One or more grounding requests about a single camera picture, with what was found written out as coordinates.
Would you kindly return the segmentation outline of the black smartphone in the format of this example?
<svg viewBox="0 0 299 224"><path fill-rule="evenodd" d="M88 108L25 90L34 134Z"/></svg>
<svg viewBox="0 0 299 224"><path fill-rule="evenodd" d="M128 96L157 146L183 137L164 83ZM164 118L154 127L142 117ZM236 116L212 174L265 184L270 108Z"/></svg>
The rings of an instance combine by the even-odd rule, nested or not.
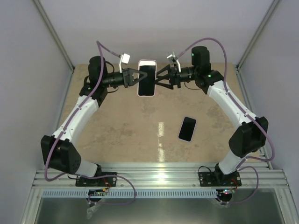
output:
<svg viewBox="0 0 299 224"><path fill-rule="evenodd" d="M143 65L140 71L147 72L147 77L138 84L138 96L152 97L155 94L156 66Z"/></svg>

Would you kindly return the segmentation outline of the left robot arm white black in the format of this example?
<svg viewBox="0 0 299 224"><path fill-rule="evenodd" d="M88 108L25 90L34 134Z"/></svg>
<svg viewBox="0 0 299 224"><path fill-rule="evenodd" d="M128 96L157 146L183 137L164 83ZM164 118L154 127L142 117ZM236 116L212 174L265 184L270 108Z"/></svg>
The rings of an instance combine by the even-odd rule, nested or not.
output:
<svg viewBox="0 0 299 224"><path fill-rule="evenodd" d="M79 175L91 186L98 186L102 182L101 166L83 160L75 144L88 120L102 105L109 87L134 86L146 78L147 73L132 68L109 73L102 56L89 60L88 72L71 113L51 136L42 137L41 149L46 169L59 170L63 175Z"/></svg>

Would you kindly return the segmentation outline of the pink phone case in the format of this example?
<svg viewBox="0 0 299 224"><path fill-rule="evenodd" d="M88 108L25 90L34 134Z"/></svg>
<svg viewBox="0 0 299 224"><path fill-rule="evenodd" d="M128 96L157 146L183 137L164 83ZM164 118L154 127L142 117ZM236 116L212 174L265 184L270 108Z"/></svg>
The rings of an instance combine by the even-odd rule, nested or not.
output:
<svg viewBox="0 0 299 224"><path fill-rule="evenodd" d="M139 70L140 66L143 66L143 65L154 65L157 68L157 62L155 60L140 60L138 63L138 70Z"/></svg>

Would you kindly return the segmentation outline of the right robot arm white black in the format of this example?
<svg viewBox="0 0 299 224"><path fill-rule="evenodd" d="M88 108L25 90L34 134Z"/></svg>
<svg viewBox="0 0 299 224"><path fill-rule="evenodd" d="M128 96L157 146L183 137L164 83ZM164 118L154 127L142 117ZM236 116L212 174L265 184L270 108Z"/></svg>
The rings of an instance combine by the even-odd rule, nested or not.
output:
<svg viewBox="0 0 299 224"><path fill-rule="evenodd" d="M214 171L199 172L202 187L240 186L238 168L248 156L258 151L266 143L268 120L257 117L228 88L223 75L211 69L210 52L207 47L192 48L191 67L181 67L177 57L170 55L169 64L157 72L155 83L173 89L182 82L195 84L224 111L232 122L235 132L228 141L229 152L215 165Z"/></svg>

